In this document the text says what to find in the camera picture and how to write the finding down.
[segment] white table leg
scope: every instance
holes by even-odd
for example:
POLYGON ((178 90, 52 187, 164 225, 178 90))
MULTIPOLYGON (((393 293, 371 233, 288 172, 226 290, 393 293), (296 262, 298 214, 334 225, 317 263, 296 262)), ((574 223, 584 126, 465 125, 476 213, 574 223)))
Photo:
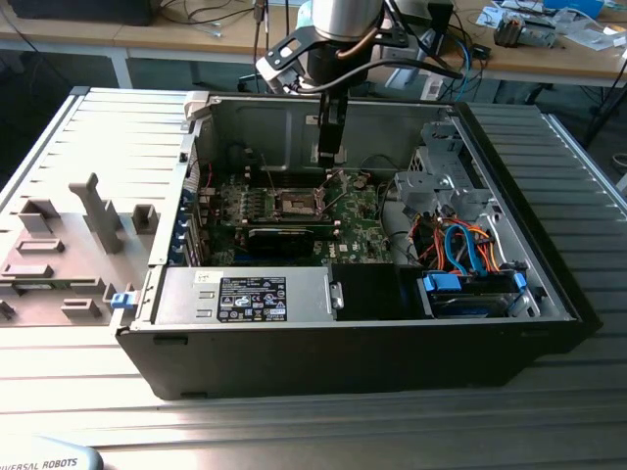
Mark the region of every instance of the white table leg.
POLYGON ((128 55, 126 50, 122 48, 115 48, 110 52, 109 58, 116 71, 116 78, 118 79, 118 88, 132 88, 133 83, 130 80, 130 73, 128 72, 128 64, 126 59, 128 55))

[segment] green motherboard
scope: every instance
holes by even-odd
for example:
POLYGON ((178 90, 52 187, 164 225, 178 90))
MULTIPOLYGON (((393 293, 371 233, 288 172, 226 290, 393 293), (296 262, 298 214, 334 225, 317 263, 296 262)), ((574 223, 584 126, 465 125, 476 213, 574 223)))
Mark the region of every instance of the green motherboard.
POLYGON ((230 176, 217 186, 208 217, 209 264, 316 266, 392 262, 378 220, 377 187, 367 176, 340 170, 318 188, 253 187, 230 176), (305 231, 306 256, 258 257, 249 251, 255 229, 305 231))

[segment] desk clutter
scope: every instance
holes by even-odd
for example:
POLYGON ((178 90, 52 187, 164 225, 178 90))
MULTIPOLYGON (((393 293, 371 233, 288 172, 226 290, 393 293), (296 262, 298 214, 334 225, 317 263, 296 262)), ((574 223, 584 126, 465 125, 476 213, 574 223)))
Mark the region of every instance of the desk clutter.
MULTIPOLYGON (((613 2, 607 7, 625 8, 613 2)), ((503 47, 553 47, 560 34, 595 51, 624 46, 627 29, 596 21, 602 8, 603 0, 496 0, 476 23, 493 28, 495 44, 503 47)))

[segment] yellow cable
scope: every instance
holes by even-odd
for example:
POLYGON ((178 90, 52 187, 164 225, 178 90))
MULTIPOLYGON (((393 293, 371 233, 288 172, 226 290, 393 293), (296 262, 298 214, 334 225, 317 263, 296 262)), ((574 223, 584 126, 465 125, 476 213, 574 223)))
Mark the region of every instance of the yellow cable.
POLYGON ((497 270, 497 272, 501 271, 499 269, 499 265, 497 264, 497 259, 494 256, 494 243, 490 244, 490 256, 492 257, 492 263, 494 265, 494 268, 497 270))

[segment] wooden table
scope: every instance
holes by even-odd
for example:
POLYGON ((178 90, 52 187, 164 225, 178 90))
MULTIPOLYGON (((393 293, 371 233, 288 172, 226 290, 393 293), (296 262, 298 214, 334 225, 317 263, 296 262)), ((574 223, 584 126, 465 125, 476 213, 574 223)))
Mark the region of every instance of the wooden table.
MULTIPOLYGON (((609 86, 622 66, 623 49, 611 48, 601 52, 580 46, 560 37, 553 49, 519 47, 506 49, 496 46, 493 30, 474 24, 483 6, 489 0, 458 0, 458 13, 464 28, 477 43, 492 48, 492 57, 485 77, 532 81, 609 86)), ((188 0, 188 10, 211 6, 212 0, 188 0)), ((16 26, 41 52, 86 54, 109 57, 113 63, 119 86, 131 88, 126 60, 129 58, 182 60, 190 62, 252 63, 254 21, 252 13, 220 21, 214 28, 221 37, 214 37, 198 26, 171 23, 162 17, 150 26, 126 26, 110 23, 61 22, 49 20, 21 20, 0 0, 11 23, 16 26)), ((216 18, 248 8, 249 3, 233 1, 228 7, 205 12, 198 20, 216 18)), ((175 2, 166 10, 171 18, 183 21, 182 3, 175 2)), ((296 23, 297 9, 290 9, 290 24, 296 23)), ((603 12, 602 23, 627 24, 627 13, 603 12)), ((284 11, 270 8, 270 44, 283 37, 284 11)), ((260 54, 264 50, 265 35, 260 37, 260 54)), ((15 30, 0 16, 0 49, 30 50, 15 30)), ((460 66, 455 51, 445 55, 453 66, 460 66)))

